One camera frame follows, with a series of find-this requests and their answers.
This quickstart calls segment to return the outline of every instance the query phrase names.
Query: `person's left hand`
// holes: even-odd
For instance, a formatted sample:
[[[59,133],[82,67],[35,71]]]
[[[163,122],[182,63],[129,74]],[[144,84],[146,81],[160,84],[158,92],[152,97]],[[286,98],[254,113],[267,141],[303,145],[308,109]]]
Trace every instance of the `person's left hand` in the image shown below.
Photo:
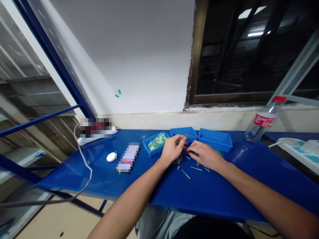
[[[164,149],[160,161],[167,167],[178,158],[182,150],[185,148],[187,137],[177,134],[171,138],[167,138],[165,141]]]

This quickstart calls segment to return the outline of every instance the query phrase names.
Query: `finger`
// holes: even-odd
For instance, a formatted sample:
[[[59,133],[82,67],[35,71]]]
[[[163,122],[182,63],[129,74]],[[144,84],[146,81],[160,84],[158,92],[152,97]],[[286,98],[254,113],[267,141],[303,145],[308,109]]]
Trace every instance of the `finger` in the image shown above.
[[[186,138],[186,136],[181,135],[181,134],[177,134],[177,135],[174,135],[172,137],[172,139],[174,139],[174,141],[177,141],[178,139],[182,139],[182,138]]]
[[[189,154],[189,156],[191,156],[191,158],[195,159],[197,162],[200,161],[200,158],[198,156],[196,156],[195,154],[193,154],[193,153],[188,153],[188,154]]]
[[[188,143],[186,142],[186,139],[187,139],[187,138],[178,139],[178,140],[176,141],[176,144],[178,145],[181,140],[185,140],[185,144],[188,144]]]
[[[186,144],[186,141],[182,139],[179,144],[177,145],[177,148],[179,148],[181,151],[183,150],[184,144]]]
[[[194,145],[205,145],[204,143],[199,142],[197,140],[194,140],[194,142],[192,142],[192,144],[194,144]]]
[[[191,145],[186,149],[186,152],[194,151],[194,152],[198,153],[198,151],[201,150],[201,149],[202,149],[202,146],[191,144]]]

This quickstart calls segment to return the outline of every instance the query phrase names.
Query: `blue plastic bin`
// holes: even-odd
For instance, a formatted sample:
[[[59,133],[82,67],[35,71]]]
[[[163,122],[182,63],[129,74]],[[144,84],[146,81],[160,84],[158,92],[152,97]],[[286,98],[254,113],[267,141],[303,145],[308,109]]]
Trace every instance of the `blue plastic bin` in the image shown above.
[[[166,138],[170,138],[170,136],[169,136],[167,133],[165,133],[165,132],[161,132],[161,133],[164,133],[165,136],[166,136]],[[158,133],[158,134],[156,134],[156,135],[153,135],[153,136],[151,136],[151,137],[149,137],[149,138],[143,140],[143,145],[144,145],[144,147],[146,148],[147,153],[149,154],[150,158],[151,158],[151,157],[154,157],[155,155],[157,155],[157,154],[159,154],[159,153],[161,153],[161,152],[163,151],[164,145],[162,145],[162,146],[160,146],[160,147],[158,147],[158,148],[156,148],[156,149],[154,149],[154,150],[152,150],[152,151],[150,151],[150,150],[148,149],[148,147],[147,147],[147,145],[148,145],[152,140],[154,140],[159,134],[160,134],[160,133]]]
[[[203,128],[199,131],[198,141],[224,152],[228,152],[233,147],[233,141],[229,134]]]
[[[194,140],[198,140],[198,135],[196,131],[193,129],[193,127],[184,127],[184,128],[173,128],[170,129],[170,135],[173,137],[177,134],[191,134],[193,137],[187,137],[186,142],[188,143],[188,146],[194,142]]]

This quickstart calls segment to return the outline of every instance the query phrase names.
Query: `gray pants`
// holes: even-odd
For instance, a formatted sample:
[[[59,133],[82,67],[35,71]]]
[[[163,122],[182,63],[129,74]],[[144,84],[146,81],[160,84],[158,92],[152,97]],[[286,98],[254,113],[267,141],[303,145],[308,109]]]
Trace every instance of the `gray pants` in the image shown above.
[[[172,239],[195,215],[146,207],[135,226],[139,239]]]

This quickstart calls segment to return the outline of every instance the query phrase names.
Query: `red bottle cap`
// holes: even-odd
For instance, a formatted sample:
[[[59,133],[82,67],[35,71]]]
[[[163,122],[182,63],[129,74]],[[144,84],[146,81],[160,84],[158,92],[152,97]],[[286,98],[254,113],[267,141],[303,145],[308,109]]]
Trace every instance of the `red bottle cap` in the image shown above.
[[[287,97],[284,96],[275,96],[272,99],[272,102],[276,102],[276,103],[284,103],[286,101]]]

